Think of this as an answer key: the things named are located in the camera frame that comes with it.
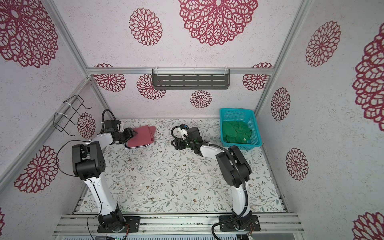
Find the maroon red tank top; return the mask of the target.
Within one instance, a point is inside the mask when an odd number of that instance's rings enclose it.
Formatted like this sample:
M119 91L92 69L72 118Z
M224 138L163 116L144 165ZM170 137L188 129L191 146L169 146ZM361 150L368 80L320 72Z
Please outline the maroon red tank top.
M133 130L137 132L137 135L126 142L130 147L154 143L156 127L142 126Z

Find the green tank top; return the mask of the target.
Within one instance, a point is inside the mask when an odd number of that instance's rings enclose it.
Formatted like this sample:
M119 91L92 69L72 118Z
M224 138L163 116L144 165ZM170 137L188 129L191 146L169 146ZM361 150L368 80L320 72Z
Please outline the green tank top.
M226 143L247 144L253 131L242 121L223 121L223 140Z

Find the blue white striped tank top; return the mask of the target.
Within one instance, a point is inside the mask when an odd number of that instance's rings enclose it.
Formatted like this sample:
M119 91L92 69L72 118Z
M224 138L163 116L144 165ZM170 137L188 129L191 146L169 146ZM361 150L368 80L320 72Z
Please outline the blue white striped tank top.
M129 149L138 149L138 148L145 148L145 147L148 147L150 144L146 144L146 145L139 145L139 146L133 146L133 147L130 147L127 143L124 143L123 146L126 150L129 150Z

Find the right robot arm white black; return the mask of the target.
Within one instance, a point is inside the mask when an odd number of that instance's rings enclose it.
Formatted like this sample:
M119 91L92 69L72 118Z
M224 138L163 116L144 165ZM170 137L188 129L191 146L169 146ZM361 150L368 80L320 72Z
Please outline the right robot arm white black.
M233 214L244 218L251 211L248 181L251 167L237 146L229 149L203 141L201 143L174 139L171 145L177 150L191 149L196 155L217 161L225 182L232 188Z

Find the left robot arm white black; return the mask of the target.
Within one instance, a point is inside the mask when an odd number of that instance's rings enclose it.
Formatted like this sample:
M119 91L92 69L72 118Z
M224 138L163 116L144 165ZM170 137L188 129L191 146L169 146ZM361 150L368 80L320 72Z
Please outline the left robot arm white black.
M103 149L111 144L124 144L137 134L131 128L122 132L102 133L84 144L72 146L73 173L91 190L99 208L99 224L104 228L123 226L124 217L105 179L106 162Z

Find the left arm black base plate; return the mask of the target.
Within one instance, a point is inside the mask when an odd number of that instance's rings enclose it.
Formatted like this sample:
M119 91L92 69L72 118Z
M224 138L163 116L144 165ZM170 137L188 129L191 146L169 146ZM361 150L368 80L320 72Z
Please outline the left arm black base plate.
M113 215L105 215L99 216L98 220L99 227L97 229L97 233L137 233L141 217L116 217Z

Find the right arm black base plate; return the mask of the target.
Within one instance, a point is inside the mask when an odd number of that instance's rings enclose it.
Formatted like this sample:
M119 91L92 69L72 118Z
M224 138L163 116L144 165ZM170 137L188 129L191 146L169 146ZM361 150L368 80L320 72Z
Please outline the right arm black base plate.
M220 225L221 232L259 232L261 230L259 219L252 212L236 221Z

